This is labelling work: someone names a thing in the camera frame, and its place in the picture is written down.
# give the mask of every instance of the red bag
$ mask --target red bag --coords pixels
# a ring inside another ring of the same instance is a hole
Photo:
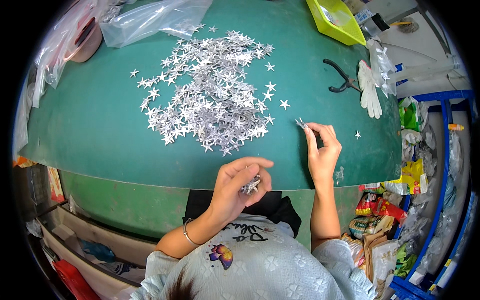
[[[53,265],[63,283],[75,295],[77,300],[100,300],[100,297],[88,285],[82,274],[69,262],[62,259],[61,261],[53,262]]]
[[[373,193],[365,193],[362,196],[355,213],[359,216],[392,216],[400,223],[400,227],[407,218],[407,213],[403,209]]]

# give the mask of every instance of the silver bracelet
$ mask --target silver bracelet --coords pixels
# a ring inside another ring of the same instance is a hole
[[[188,218],[185,223],[183,223],[183,235],[187,238],[187,240],[192,243],[193,245],[195,246],[201,246],[201,244],[196,244],[194,242],[192,242],[192,240],[188,237],[188,234],[187,234],[187,223],[193,221],[191,218]]]

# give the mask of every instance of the light blue shirt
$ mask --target light blue shirt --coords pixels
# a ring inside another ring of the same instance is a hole
[[[178,260],[160,251],[147,258],[134,300],[166,299],[185,267],[196,299],[361,299],[375,288],[354,267],[348,244],[328,240],[312,253],[293,238],[288,224],[240,214],[211,240]]]

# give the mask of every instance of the yellow basket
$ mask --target yellow basket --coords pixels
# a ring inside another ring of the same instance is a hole
[[[307,0],[317,29],[345,45],[366,45],[357,21],[341,0]]]

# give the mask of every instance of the woman's hand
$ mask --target woman's hand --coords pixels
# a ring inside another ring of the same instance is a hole
[[[342,151],[342,145],[336,139],[332,125],[307,123],[304,129],[308,144],[308,169],[312,176],[316,190],[325,185],[333,186],[333,172],[336,161]],[[320,135],[324,146],[318,149],[316,135]]]
[[[273,161],[262,157],[243,157],[223,165],[218,171],[212,202],[208,207],[212,216],[225,225],[235,220],[246,206],[260,201],[266,192],[272,190],[272,178],[265,168],[271,168]],[[240,188],[260,175],[257,192],[248,196]]]

